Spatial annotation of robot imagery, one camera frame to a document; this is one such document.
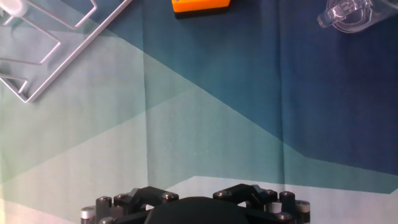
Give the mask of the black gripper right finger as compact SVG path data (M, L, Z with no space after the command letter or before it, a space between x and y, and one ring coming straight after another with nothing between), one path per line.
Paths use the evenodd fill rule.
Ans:
M249 223L310 224L310 203L296 199L290 191L238 184L215 192L213 198L236 205L245 203L243 212Z

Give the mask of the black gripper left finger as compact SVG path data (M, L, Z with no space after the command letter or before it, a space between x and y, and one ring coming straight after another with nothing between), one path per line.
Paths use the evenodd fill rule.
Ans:
M101 196L95 204L80 210L81 224L111 223L118 218L144 212L147 206L156 207L179 199L179 195L155 187L134 188L114 197Z

